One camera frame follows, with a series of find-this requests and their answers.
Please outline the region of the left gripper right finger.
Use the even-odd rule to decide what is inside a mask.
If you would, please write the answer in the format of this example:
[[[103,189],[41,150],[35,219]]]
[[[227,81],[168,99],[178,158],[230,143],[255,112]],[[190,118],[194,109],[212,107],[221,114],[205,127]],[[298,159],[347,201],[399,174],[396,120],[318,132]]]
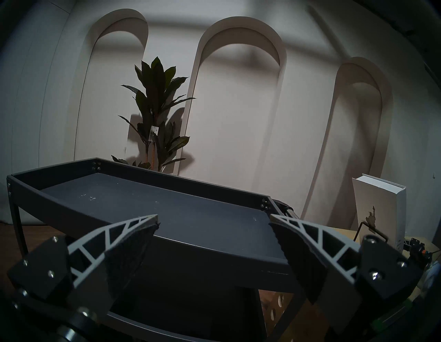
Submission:
[[[358,244],[333,228],[276,214],[270,226],[297,283],[334,333],[362,333],[403,303],[423,274],[375,235]]]

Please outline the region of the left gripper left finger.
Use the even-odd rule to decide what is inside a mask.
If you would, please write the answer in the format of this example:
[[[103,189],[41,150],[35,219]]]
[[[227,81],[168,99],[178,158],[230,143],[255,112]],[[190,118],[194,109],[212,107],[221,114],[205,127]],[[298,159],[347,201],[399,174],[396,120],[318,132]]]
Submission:
[[[157,214],[99,227],[68,243],[53,236],[8,272],[7,326],[96,326],[143,264]]]

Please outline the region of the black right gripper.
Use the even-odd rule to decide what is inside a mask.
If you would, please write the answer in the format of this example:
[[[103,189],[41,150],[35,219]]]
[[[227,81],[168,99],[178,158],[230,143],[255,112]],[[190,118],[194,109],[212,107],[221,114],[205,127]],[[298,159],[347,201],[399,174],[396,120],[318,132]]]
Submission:
[[[420,240],[411,238],[404,240],[404,250],[410,253],[409,259],[416,263],[430,263],[431,253],[426,250],[425,244]]]

